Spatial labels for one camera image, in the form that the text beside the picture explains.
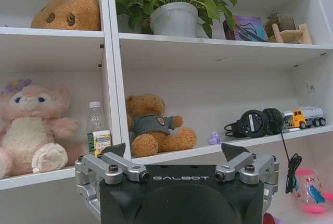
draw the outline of bolt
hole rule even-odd
[[[109,172],[117,172],[118,165],[109,165]]]
[[[254,165],[247,165],[245,167],[245,171],[249,172],[249,173],[253,173],[254,172]]]
[[[221,172],[216,172],[215,179],[217,181],[222,181],[224,179],[224,174],[222,174]]]
[[[147,172],[144,172],[140,175],[140,181],[148,181],[150,175]]]

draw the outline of yellow toy truck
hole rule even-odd
[[[293,111],[285,111],[282,115],[284,128],[286,129],[305,129],[311,126],[319,127],[326,124],[326,119],[323,117],[324,112],[318,107],[300,107]]]

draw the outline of black cable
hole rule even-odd
[[[294,154],[292,156],[292,158],[289,158],[289,154],[288,154],[288,150],[287,150],[287,146],[286,146],[286,142],[285,142],[285,138],[283,136],[282,133],[282,129],[283,127],[280,126],[280,133],[281,133],[281,137],[282,137],[282,141],[283,141],[283,146],[285,147],[285,152],[286,152],[286,156],[288,159],[288,174],[287,174],[287,181],[286,181],[286,194],[288,193],[292,193],[293,189],[296,186],[296,170],[297,168],[300,166],[301,162],[302,162],[302,156],[298,155],[297,153]]]

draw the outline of gray shirt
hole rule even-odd
[[[133,118],[133,124],[130,131],[136,135],[141,135],[149,132],[162,132],[170,134],[169,129],[172,128],[173,117],[160,117],[158,115],[147,115],[140,118]]]

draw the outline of black headphones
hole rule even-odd
[[[258,138],[265,135],[280,134],[283,127],[282,114],[276,108],[263,111],[249,110],[237,122],[224,127],[226,136],[236,138]]]

